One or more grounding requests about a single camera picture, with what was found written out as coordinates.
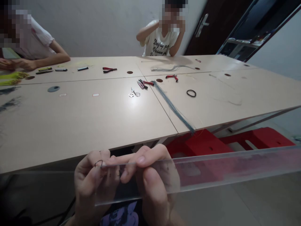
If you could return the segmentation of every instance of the dark wooden door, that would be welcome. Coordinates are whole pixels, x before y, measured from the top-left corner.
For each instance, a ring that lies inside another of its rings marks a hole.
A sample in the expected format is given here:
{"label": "dark wooden door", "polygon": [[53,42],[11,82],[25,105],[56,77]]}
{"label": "dark wooden door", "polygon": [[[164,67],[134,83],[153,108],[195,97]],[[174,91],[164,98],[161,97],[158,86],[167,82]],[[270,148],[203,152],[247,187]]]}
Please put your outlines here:
{"label": "dark wooden door", "polygon": [[216,54],[252,1],[208,0],[185,55]]}

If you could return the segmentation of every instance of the table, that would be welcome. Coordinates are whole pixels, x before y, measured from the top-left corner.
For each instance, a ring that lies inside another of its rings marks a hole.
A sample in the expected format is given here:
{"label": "table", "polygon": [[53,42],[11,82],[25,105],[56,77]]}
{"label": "table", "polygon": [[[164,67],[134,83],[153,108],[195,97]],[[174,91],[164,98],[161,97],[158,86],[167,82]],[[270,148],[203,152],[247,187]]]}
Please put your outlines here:
{"label": "table", "polygon": [[[53,70],[67,68],[66,72],[56,72],[36,75],[38,69],[29,72],[34,79],[22,79],[20,85],[69,82],[109,78],[128,78],[143,76],[135,63],[135,57],[72,57],[71,61],[51,66]],[[88,70],[77,71],[78,68],[89,67]],[[103,67],[117,68],[117,71],[103,73]]]}
{"label": "table", "polygon": [[[175,72],[150,70],[170,64],[200,70],[179,69],[178,83],[165,79]],[[0,87],[0,173],[187,133],[157,90],[141,90],[138,79],[161,78],[159,85],[197,130],[301,106],[300,82],[245,64],[222,55],[72,58],[52,66],[68,72]],[[118,70],[103,74],[102,67]],[[60,89],[49,93],[51,86]],[[131,87],[141,96],[130,98]]]}
{"label": "table", "polygon": [[[16,106],[0,113],[0,173],[176,135],[139,78],[20,85],[1,95],[0,105],[15,98]],[[130,98],[131,87],[141,96]]]}
{"label": "table", "polygon": [[[158,72],[158,71],[152,72],[151,71],[152,67],[171,69],[175,64],[189,66],[192,69],[187,67],[181,67],[174,72]],[[230,70],[257,68],[251,64],[244,63],[224,55],[176,56],[176,57],[154,56],[154,57],[146,57],[146,59],[137,61],[137,65],[144,76],[216,72],[216,71],[230,71]]]}
{"label": "table", "polygon": [[[162,79],[159,86],[197,130],[301,106],[300,81],[259,68],[180,74],[178,83],[165,75],[146,79]],[[151,88],[178,134],[189,132],[156,88]],[[195,98],[186,94],[189,89],[197,93]]]}

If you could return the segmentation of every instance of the door handle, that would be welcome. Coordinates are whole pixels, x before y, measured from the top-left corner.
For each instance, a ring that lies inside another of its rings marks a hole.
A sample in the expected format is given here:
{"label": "door handle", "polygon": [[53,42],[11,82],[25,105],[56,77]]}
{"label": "door handle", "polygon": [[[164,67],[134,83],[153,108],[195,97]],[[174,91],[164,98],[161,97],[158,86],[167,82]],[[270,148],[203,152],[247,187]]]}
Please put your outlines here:
{"label": "door handle", "polygon": [[201,35],[201,32],[202,32],[202,28],[204,27],[204,26],[208,26],[209,25],[209,23],[206,23],[206,20],[207,20],[207,18],[208,18],[208,15],[209,14],[206,14],[205,16],[204,16],[204,19],[201,19],[200,20],[200,22],[199,22],[199,28],[197,29],[197,32],[196,32],[196,38],[198,38],[200,35]]}

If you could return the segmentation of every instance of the white t-shirt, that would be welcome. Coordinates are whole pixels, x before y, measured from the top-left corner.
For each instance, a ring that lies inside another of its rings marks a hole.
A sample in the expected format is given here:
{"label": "white t-shirt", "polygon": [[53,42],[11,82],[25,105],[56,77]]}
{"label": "white t-shirt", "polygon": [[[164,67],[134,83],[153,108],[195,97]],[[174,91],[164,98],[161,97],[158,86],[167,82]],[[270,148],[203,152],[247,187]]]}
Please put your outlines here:
{"label": "white t-shirt", "polygon": [[[153,25],[157,20],[153,20],[147,26]],[[162,36],[162,32],[159,28],[154,30],[147,38],[145,42],[140,42],[141,46],[145,45],[143,57],[145,56],[166,56],[169,53],[169,49],[174,46],[179,32],[169,31],[165,37]]]}
{"label": "white t-shirt", "polygon": [[30,15],[27,16],[29,18],[27,20],[25,18],[24,22],[22,21],[24,24],[21,24],[19,29],[16,28],[16,33],[22,37],[19,48],[12,47],[12,49],[29,60],[44,59],[56,54],[49,47],[54,38],[34,18]]}

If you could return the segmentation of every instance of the hand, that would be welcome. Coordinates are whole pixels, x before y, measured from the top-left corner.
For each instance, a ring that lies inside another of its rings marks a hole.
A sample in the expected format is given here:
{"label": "hand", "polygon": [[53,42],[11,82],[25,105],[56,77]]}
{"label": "hand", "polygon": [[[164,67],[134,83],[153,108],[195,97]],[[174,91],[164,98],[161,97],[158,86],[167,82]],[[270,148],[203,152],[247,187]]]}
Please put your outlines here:
{"label": "hand", "polygon": [[17,59],[13,60],[13,62],[15,63],[16,67],[20,67],[28,71],[33,71],[37,68],[35,61],[32,60]]}
{"label": "hand", "polygon": [[180,29],[180,32],[185,32],[185,20],[182,17],[177,20],[177,28]]}
{"label": "hand", "polygon": [[[128,156],[116,157],[109,160],[108,164],[124,164],[125,160],[135,162],[140,168],[144,168],[142,173],[142,181],[136,175],[138,188],[143,193],[142,212],[148,225],[170,225],[174,224],[175,214],[173,210],[175,202],[175,194],[180,190],[180,178],[176,167],[167,151],[167,148],[158,144],[150,149],[147,146],[141,147],[137,153]],[[156,162],[160,159],[170,159],[169,161]],[[135,174],[136,168],[125,167],[120,181],[127,183]]]}
{"label": "hand", "polygon": [[[105,212],[111,205],[95,206],[96,199],[113,199],[119,184],[119,168],[101,171],[99,166],[106,165],[110,159],[110,151],[91,151],[77,165],[74,172],[75,183],[75,222],[76,225],[98,225]],[[112,174],[112,177],[104,177],[104,174]],[[96,189],[101,189],[97,197]]]}
{"label": "hand", "polygon": [[1,70],[13,71],[15,69],[14,68],[14,63],[10,60],[0,58],[0,69]]}

